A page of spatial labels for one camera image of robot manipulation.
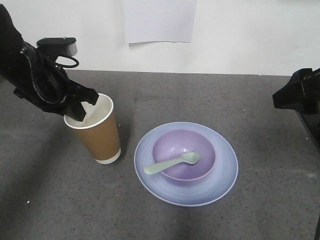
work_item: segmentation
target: white paper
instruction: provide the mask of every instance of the white paper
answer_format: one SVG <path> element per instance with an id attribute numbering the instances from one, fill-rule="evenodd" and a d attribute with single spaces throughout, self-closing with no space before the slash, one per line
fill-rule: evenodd
<path id="1" fill-rule="evenodd" d="M 126 40 L 191 42 L 197 0 L 124 0 Z"/>

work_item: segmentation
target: brown paper cup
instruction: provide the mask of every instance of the brown paper cup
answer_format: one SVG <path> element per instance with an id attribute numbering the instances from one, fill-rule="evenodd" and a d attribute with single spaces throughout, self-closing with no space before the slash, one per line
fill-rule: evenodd
<path id="1" fill-rule="evenodd" d="M 100 164 L 110 164 L 121 153 L 119 134 L 112 99 L 99 93 L 95 105 L 81 103 L 86 115 L 83 121 L 76 121 L 64 115 L 66 125 L 74 129 L 85 147 Z"/>

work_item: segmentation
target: spoon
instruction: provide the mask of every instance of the spoon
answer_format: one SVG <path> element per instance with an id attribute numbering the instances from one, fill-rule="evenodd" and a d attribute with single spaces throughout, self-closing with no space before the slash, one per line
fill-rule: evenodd
<path id="1" fill-rule="evenodd" d="M 167 168 L 170 168 L 182 162 L 185 162 L 187 164 L 196 164 L 199 160 L 200 160 L 200 154 L 192 151 L 192 152 L 183 153 L 179 158 L 174 158 L 167 161 L 161 161 L 161 162 L 157 162 L 157 163 L 145 166 L 143 170 L 146 174 L 151 175 L 151 174 L 159 173 Z"/>

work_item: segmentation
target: blue plate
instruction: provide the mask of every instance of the blue plate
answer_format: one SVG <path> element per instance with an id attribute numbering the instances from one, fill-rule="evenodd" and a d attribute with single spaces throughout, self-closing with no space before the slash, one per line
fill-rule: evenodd
<path id="1" fill-rule="evenodd" d="M 148 175 L 144 167 L 154 164 L 153 146 L 164 134 L 174 130 L 191 130 L 208 138 L 215 149 L 215 164 L 205 177 L 183 182 L 164 174 Z M 149 131 L 140 140 L 134 154 L 136 174 L 144 187 L 157 198 L 182 207 L 211 204 L 226 195 L 236 182 L 238 161 L 230 144 L 214 130 L 192 122 L 171 122 Z"/>

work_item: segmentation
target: white wall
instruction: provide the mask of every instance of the white wall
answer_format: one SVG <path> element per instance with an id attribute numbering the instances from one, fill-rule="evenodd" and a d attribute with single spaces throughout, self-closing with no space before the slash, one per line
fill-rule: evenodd
<path id="1" fill-rule="evenodd" d="M 75 37 L 79 70 L 291 76 L 320 68 L 319 0 L 198 0 L 191 43 L 130 45 L 122 0 L 1 3 L 34 46 Z"/>

